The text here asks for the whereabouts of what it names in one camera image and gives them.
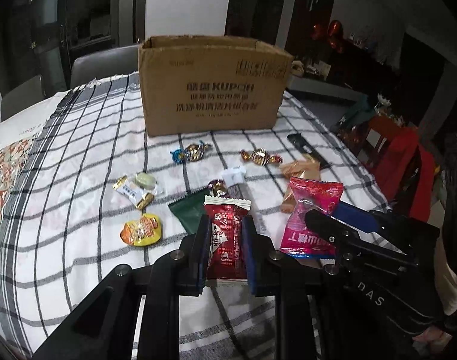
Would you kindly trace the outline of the right hand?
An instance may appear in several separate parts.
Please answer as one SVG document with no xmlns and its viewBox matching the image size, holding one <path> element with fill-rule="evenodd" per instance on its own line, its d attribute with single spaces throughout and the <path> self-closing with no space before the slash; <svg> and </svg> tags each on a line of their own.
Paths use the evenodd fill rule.
<svg viewBox="0 0 457 360">
<path fill-rule="evenodd" d="M 413 338 L 414 342 L 425 344 L 433 353 L 440 353 L 448 345 L 452 335 L 440 328 L 431 326 Z"/>
</svg>

